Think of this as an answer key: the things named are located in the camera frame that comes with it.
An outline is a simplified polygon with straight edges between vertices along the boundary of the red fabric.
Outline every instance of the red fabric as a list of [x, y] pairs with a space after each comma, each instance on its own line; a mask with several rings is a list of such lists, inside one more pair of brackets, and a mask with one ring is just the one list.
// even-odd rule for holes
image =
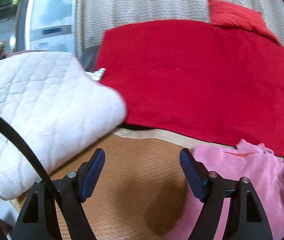
[[211, 24], [224, 28], [238, 28], [280, 43], [267, 27], [259, 12], [220, 0], [208, 0]]
[[268, 39], [186, 20], [125, 25], [105, 33], [101, 67], [128, 124], [284, 155], [284, 47]]

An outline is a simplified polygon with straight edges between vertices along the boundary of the silver bolt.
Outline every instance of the silver bolt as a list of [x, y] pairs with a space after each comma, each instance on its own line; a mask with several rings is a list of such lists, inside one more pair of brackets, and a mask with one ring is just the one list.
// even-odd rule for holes
[[37, 184], [40, 184], [41, 181], [42, 181], [42, 179], [41, 179], [40, 176], [37, 176], [37, 177], [35, 178], [35, 182], [36, 182]]
[[208, 175], [211, 177], [211, 178], [216, 178], [217, 177], [217, 173], [215, 171], [210, 171], [208, 173]]
[[244, 182], [245, 184], [249, 183], [250, 180], [247, 178], [247, 177], [243, 177], [242, 179], [242, 182]]
[[67, 174], [67, 176], [68, 176], [70, 179], [72, 179], [72, 178], [74, 178], [74, 177], [76, 176], [76, 172], [75, 172], [75, 171], [71, 171], [71, 172], [69, 172], [69, 173]]

